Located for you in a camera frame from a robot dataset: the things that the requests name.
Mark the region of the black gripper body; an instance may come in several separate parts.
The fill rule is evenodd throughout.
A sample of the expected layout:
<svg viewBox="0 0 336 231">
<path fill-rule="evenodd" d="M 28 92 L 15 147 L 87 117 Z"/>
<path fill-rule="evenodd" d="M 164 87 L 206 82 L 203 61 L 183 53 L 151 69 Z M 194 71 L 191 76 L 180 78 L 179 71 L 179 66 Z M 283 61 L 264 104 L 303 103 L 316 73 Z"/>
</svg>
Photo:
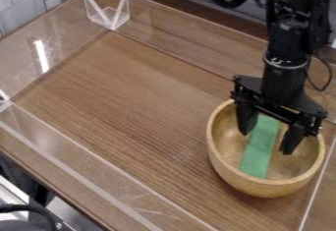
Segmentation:
<svg viewBox="0 0 336 231">
<path fill-rule="evenodd" d="M 302 125 L 306 136 L 316 136 L 328 112 L 304 90 L 311 57 L 291 58 L 267 52 L 263 61 L 262 77 L 232 77 L 231 98 L 236 106 L 239 103 L 251 104 L 258 114 L 266 113 L 287 125 Z"/>
</svg>

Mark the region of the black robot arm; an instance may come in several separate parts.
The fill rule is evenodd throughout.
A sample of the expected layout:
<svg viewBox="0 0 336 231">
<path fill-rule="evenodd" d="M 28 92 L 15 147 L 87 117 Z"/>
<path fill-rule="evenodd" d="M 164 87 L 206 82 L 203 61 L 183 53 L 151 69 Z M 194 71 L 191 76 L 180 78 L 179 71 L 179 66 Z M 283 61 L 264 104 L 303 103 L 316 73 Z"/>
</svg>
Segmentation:
<svg viewBox="0 0 336 231">
<path fill-rule="evenodd" d="M 268 47 L 260 78 L 234 77 L 231 97 L 238 128 L 248 134 L 264 113 L 288 125 L 280 145 L 290 155 L 303 139 L 318 136 L 327 109 L 308 96 L 311 58 L 328 43 L 331 0 L 267 0 Z"/>
</svg>

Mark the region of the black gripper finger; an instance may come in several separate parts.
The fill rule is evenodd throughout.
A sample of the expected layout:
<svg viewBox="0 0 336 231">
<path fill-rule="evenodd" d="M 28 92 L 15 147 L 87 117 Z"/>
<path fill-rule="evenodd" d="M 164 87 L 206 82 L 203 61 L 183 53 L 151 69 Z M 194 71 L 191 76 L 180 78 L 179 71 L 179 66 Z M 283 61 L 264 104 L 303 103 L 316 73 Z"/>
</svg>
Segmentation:
<svg viewBox="0 0 336 231">
<path fill-rule="evenodd" d="M 291 155 L 295 148 L 306 137 L 306 127 L 302 125 L 287 125 L 284 127 L 284 137 L 280 144 L 283 155 Z"/>
<path fill-rule="evenodd" d="M 240 133 L 247 136 L 258 122 L 258 109 L 247 103 L 236 106 L 236 120 Z"/>
</svg>

